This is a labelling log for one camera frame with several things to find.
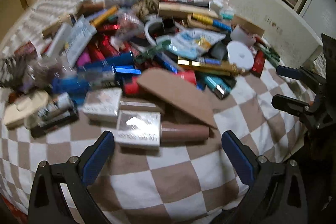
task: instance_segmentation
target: white round lid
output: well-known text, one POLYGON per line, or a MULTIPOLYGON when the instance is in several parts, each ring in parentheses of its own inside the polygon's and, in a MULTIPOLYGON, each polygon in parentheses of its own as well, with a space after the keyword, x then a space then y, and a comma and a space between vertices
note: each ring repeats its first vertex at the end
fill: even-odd
POLYGON ((252 52, 245 44, 239 41, 231 41, 226 46, 227 59, 238 68, 250 70, 253 67, 254 58, 252 52))

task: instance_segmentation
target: white box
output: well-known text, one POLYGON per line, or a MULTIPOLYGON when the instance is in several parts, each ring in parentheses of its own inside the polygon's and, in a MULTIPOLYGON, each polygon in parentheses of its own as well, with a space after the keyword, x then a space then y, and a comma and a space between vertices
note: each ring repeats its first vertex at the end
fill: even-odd
POLYGON ((82 111, 91 120, 116 122, 122 93, 121 88, 88 92, 82 111))
POLYGON ((286 66, 298 68, 322 53, 320 38, 282 0, 229 0, 229 5, 238 15, 265 30, 263 37, 286 66))
POLYGON ((160 112, 121 110, 117 130, 113 132, 115 143, 120 146, 158 149, 160 147, 160 112))

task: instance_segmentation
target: cardboard piece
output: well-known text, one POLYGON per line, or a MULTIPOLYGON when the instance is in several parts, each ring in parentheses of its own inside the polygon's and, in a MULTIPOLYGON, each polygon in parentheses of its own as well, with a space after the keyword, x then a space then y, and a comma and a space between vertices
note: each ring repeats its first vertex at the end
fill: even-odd
POLYGON ((210 127, 217 128, 208 98, 193 84, 163 69, 156 68, 146 70, 137 79, 137 83, 165 102, 210 127))
POLYGON ((160 17, 178 17, 187 19, 189 14, 200 14, 212 18, 219 18, 215 11, 209 11, 206 8, 177 3, 159 3, 160 17))
POLYGON ((233 16, 231 24, 232 25, 240 25, 243 29, 245 29, 249 33, 257 34, 260 37, 262 37, 264 35, 264 32, 265 32, 259 26, 253 24, 251 21, 249 21, 246 18, 243 18, 242 16, 239 16, 239 15, 234 15, 233 16))

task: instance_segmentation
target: white sign board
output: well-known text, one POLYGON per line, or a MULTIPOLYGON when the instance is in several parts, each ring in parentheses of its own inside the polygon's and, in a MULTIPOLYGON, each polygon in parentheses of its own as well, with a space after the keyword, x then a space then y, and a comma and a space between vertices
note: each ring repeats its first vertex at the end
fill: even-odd
POLYGON ((229 5, 265 30, 263 37, 288 67, 312 62, 323 51, 313 29, 282 0, 229 0, 229 5))

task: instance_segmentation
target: beige and white checkered fabric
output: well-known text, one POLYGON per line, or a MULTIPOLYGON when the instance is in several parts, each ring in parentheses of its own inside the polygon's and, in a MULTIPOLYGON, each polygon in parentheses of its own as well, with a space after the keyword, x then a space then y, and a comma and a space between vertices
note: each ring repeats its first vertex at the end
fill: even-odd
MULTIPOLYGON (((16 32, 21 43, 31 40, 37 47, 45 42, 39 32, 62 12, 74 11, 80 0, 42 0, 16 32)), ((19 45, 10 45, 12 50, 19 45)), ((2 90, 2 100, 6 92, 2 90)), ((303 126, 296 117, 274 109, 272 96, 283 94, 305 101, 313 93, 299 82, 286 83, 268 61, 260 79, 239 76, 229 97, 220 101, 209 90, 219 131, 205 144, 183 143, 160 147, 157 154, 115 148, 89 191, 112 223, 190 223, 241 197, 246 186, 237 177, 221 149, 221 134, 232 130, 256 155, 280 162, 294 146, 303 126)), ((95 142, 106 125, 80 121, 34 140, 24 127, 1 128, 0 193, 27 213, 38 163, 65 162, 80 155, 95 142)), ((81 222, 67 188, 63 192, 73 216, 81 222)))

